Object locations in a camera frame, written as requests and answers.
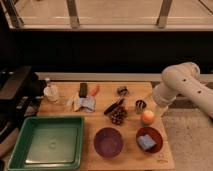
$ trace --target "green plastic tray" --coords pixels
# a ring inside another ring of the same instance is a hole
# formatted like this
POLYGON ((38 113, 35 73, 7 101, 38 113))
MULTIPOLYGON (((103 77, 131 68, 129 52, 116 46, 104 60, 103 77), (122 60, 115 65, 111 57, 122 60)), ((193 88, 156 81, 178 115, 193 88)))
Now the green plastic tray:
POLYGON ((30 117, 16 142, 9 171, 75 170, 81 162, 82 117, 30 117))

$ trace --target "black metal frame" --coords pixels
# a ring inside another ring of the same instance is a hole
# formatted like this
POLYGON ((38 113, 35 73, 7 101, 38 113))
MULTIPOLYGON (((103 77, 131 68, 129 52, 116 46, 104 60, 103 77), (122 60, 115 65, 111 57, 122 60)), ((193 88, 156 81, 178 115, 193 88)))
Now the black metal frame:
POLYGON ((11 24, 14 28, 21 28, 24 25, 23 20, 18 15, 13 0, 2 0, 11 20, 11 24))
POLYGON ((156 23, 159 28, 166 27, 171 5, 172 5, 172 0, 163 0, 163 3, 161 5, 160 14, 159 14, 159 17, 158 17, 158 20, 156 23))
POLYGON ((79 24, 79 18, 78 18, 75 0, 67 0, 67 7, 68 7, 69 16, 70 16, 71 27, 78 28, 80 24, 79 24))

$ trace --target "wooden cutting board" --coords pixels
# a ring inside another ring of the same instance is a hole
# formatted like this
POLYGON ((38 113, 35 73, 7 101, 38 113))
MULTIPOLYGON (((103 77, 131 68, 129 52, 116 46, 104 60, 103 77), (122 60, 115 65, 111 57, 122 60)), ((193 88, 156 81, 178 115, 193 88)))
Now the wooden cutting board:
POLYGON ((161 115, 166 109, 156 107, 150 98, 152 86, 149 82, 88 82, 89 91, 97 84, 100 86, 99 93, 95 96, 95 112, 74 112, 73 108, 67 107, 67 101, 74 97, 79 90, 79 82, 54 82, 59 88, 59 100, 49 102, 42 100, 38 116, 74 116, 81 115, 85 118, 84 143, 80 170, 157 170, 173 169, 174 162, 169 147, 167 135, 161 120, 161 115), (125 98, 125 108, 128 116, 121 126, 111 123, 103 111, 118 99, 116 89, 119 86, 127 86, 129 95, 125 98), (136 133, 141 127, 139 115, 135 113, 135 101, 146 99, 148 108, 156 113, 155 122, 151 125, 156 128, 163 137, 163 148, 155 154, 143 152, 136 144, 136 133), (100 157, 93 146, 93 139, 98 130, 103 127, 117 129, 123 137, 124 147, 121 153, 113 159, 100 157))

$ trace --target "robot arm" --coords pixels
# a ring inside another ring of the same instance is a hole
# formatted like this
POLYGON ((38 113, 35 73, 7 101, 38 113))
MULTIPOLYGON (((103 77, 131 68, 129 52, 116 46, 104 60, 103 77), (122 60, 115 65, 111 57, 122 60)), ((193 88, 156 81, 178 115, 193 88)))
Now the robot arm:
POLYGON ((182 94, 213 118, 213 90, 197 80, 199 75, 199 67, 192 62, 167 67, 162 72, 162 82, 153 90, 154 101, 166 107, 182 94))

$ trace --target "food item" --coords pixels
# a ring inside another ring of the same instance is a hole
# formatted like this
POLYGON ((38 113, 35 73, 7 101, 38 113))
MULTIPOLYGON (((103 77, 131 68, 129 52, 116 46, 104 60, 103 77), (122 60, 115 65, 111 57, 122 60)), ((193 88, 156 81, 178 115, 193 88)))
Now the food item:
POLYGON ((145 110, 141 114, 141 122, 144 125, 150 125, 155 120, 155 114, 151 110, 145 110))

